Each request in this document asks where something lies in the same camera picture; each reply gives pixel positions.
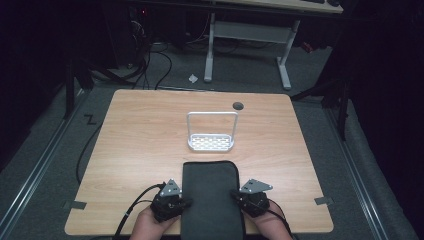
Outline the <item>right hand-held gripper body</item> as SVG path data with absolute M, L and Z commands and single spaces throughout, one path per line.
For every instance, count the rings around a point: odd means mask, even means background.
M 269 208 L 269 200 L 266 191 L 272 190 L 273 186 L 256 179 L 249 179 L 238 191 L 242 204 L 238 205 L 244 212 L 255 218 L 263 215 Z

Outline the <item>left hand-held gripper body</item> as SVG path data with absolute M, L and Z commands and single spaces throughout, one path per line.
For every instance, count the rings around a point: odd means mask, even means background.
M 150 208 L 154 212 L 154 218 L 158 222 L 177 217 L 183 213 L 182 190 L 177 183 L 170 179 L 155 195 Z

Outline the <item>black zippered case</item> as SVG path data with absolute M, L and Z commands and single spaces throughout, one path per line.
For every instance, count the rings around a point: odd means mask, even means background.
M 232 196 L 238 189 L 233 162 L 186 162 L 182 197 L 191 205 L 181 216 L 181 240 L 244 240 L 244 217 Z

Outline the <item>white slotted rack with handle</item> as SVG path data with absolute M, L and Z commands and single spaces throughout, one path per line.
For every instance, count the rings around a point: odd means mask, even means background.
M 186 116 L 187 144 L 194 152 L 228 152 L 235 143 L 238 113 L 189 112 Z

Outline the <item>person's right hand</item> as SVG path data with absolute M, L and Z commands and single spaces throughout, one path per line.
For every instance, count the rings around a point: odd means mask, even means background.
M 283 211 L 275 202 L 269 201 L 268 212 L 258 217 L 251 217 L 244 212 L 249 219 L 267 240 L 293 240 L 291 234 L 287 230 L 283 219 L 285 218 Z

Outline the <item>person's left hand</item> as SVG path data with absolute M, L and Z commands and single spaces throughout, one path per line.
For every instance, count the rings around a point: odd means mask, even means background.
M 154 218 L 154 212 L 146 207 L 139 212 L 129 240 L 160 240 L 163 234 L 179 220 L 174 217 L 163 222 Z

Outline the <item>black metal stand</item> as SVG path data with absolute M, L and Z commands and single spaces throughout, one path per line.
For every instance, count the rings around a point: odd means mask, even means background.
M 91 77 L 89 65 L 84 59 L 70 59 L 66 64 L 65 94 L 66 110 L 64 118 L 68 119 L 75 107 L 75 84 L 77 81 L 83 90 L 92 90 L 94 82 Z
M 323 108 L 338 108 L 336 129 L 340 138 L 345 141 L 347 108 L 349 101 L 350 80 L 348 78 L 335 78 L 328 82 L 318 84 L 301 93 L 291 96 L 292 101 L 299 101 L 307 96 L 322 96 L 321 106 Z

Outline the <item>desk with white legs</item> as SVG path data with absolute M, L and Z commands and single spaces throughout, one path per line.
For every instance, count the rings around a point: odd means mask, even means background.
M 285 10 L 289 13 L 312 13 L 340 15 L 343 8 L 332 5 L 330 0 L 211 0 L 213 7 L 219 5 L 264 7 L 266 10 Z M 291 82 L 286 68 L 290 50 L 298 32 L 300 18 L 290 20 L 289 26 L 265 25 L 260 23 L 242 23 L 234 20 L 216 20 L 215 14 L 210 14 L 208 52 L 206 56 L 204 81 L 213 79 L 214 40 L 216 38 L 248 40 L 256 42 L 283 44 L 282 55 L 276 58 L 280 79 L 285 90 L 291 89 Z

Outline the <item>dark computer tower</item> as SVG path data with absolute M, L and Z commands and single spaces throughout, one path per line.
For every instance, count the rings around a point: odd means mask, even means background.
M 119 3 L 102 5 L 112 52 L 117 67 L 138 65 L 145 53 L 144 27 L 134 6 Z

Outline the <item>metal floor rail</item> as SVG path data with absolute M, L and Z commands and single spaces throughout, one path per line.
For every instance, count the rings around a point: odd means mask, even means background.
M 374 240 L 389 240 L 385 227 L 380 219 L 378 210 L 372 200 L 367 187 L 358 171 L 354 162 L 353 155 L 347 145 L 346 141 L 342 139 L 337 129 L 337 120 L 332 110 L 323 110 L 332 132 L 337 139 L 338 145 L 342 151 L 343 159 L 346 165 L 347 175 L 350 179 L 351 185 L 355 191 L 358 202 L 361 206 L 362 212 L 366 218 L 369 228 L 372 232 Z
M 45 172 L 47 171 L 53 155 L 58 148 L 64 134 L 66 133 L 71 121 L 73 120 L 76 111 L 80 106 L 85 102 L 88 95 L 90 94 L 89 90 L 79 90 L 75 97 L 75 106 L 70 111 L 70 113 L 61 120 L 58 128 L 53 133 L 50 138 L 46 148 L 43 150 L 41 156 L 38 158 L 37 163 L 35 164 L 33 170 L 31 171 L 28 178 L 25 180 L 24 184 L 20 188 L 13 202 L 11 203 L 8 211 L 5 213 L 4 217 L 0 221 L 0 240 L 5 240 L 14 228 L 16 222 L 20 218 L 22 212 L 26 208 L 26 205 L 30 201 L 33 193 L 36 191 L 41 179 L 43 178 Z

